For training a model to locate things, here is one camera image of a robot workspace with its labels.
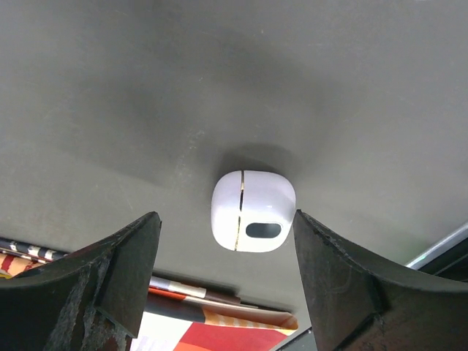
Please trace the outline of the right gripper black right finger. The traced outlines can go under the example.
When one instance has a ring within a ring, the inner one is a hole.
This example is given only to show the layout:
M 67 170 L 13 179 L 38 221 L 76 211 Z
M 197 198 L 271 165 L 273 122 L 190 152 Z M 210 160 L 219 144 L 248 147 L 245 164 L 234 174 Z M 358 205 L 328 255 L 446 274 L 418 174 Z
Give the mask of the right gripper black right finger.
M 390 261 L 302 211 L 293 234 L 317 349 L 467 349 L 467 283 Z

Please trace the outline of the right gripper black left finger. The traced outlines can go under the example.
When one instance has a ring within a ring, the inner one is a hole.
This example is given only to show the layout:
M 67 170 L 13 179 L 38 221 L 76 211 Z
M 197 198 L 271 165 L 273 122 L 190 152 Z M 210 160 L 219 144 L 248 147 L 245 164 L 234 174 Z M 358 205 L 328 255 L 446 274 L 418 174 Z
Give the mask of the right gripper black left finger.
M 149 212 L 107 238 L 1 281 L 1 349 L 129 350 L 161 226 Z

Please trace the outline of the white earbud case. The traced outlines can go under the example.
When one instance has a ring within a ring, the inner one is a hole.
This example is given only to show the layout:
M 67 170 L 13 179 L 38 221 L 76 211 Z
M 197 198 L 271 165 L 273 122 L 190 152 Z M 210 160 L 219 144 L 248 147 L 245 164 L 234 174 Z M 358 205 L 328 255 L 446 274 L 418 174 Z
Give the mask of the white earbud case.
M 284 176 L 237 170 L 216 183 L 211 229 L 215 241 L 230 251 L 272 252 L 288 237 L 295 211 L 295 190 Z

